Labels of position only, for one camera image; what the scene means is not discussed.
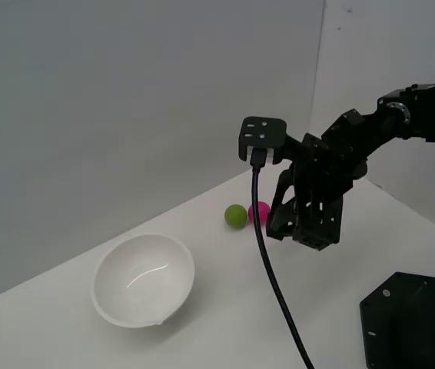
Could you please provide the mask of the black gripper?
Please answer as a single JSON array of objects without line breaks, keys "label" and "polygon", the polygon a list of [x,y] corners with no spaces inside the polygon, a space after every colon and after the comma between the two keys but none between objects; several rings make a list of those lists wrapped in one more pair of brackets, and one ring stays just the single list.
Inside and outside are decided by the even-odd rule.
[{"label": "black gripper", "polygon": [[[320,137],[292,141],[292,164],[278,178],[266,234],[321,251],[340,240],[343,195],[367,173],[375,150],[375,114],[343,113]],[[289,188],[293,195],[284,201]],[[319,198],[338,198],[326,202]]]}]

